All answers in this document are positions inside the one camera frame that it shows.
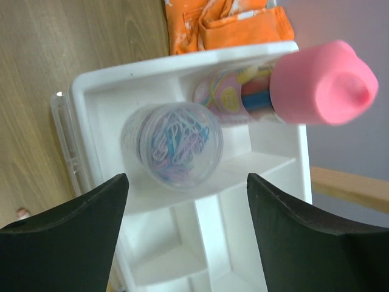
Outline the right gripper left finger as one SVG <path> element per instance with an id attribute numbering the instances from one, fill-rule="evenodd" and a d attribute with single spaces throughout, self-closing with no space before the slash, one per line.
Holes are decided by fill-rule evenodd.
<path id="1" fill-rule="evenodd" d="M 1 291 L 105 291 L 128 189 L 122 173 L 1 228 Z"/>

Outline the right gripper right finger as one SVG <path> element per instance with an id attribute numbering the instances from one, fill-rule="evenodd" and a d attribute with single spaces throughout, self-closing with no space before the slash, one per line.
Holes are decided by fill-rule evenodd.
<path id="1" fill-rule="evenodd" d="M 388 228 L 321 210 L 255 173 L 247 198 L 268 291 L 388 291 Z"/>

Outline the white plastic drawer organizer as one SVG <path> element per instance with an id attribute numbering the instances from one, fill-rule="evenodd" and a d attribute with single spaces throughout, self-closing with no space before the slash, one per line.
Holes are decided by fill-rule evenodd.
<path id="1" fill-rule="evenodd" d="M 79 75 L 50 101 L 77 195 L 129 180 L 112 263 L 116 291 L 267 291 L 247 200 L 256 173 L 310 203 L 306 128 L 268 114 L 219 128 L 193 101 L 238 102 L 234 73 L 295 52 L 293 41 L 208 50 Z"/>

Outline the pink capped pen tube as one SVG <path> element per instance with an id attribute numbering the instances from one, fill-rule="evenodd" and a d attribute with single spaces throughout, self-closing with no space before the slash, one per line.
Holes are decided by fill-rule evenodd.
<path id="1" fill-rule="evenodd" d="M 378 90 L 369 66 L 348 43 L 336 40 L 209 75 L 193 100 L 225 125 L 266 116 L 291 124 L 341 125 L 364 113 Z"/>

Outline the clear jar of paperclips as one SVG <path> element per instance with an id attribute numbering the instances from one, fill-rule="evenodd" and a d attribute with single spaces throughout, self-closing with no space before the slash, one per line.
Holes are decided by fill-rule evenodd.
<path id="1" fill-rule="evenodd" d="M 145 105 L 130 115 L 120 138 L 124 156 L 176 190 L 208 180 L 221 162 L 222 128 L 206 107 L 190 102 Z"/>

